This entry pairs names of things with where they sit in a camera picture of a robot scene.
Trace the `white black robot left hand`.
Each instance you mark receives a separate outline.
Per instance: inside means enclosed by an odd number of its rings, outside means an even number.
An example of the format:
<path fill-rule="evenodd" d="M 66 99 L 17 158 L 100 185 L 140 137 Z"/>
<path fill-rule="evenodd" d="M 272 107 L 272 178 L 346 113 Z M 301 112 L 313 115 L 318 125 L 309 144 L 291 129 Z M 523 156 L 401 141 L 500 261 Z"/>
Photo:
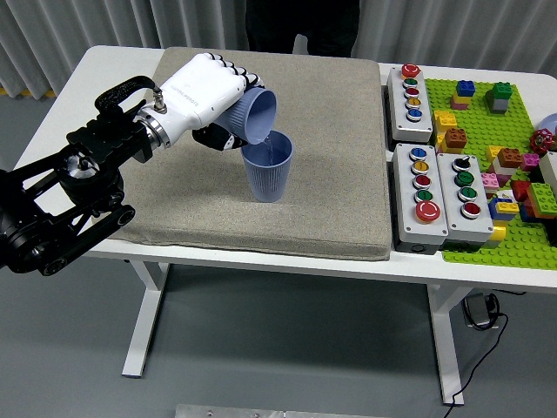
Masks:
<path fill-rule="evenodd" d="M 276 96 L 258 75 L 210 52 L 197 54 L 153 96 L 137 115 L 153 149 L 173 146 L 186 131 L 217 151 L 257 145 L 277 114 Z"/>

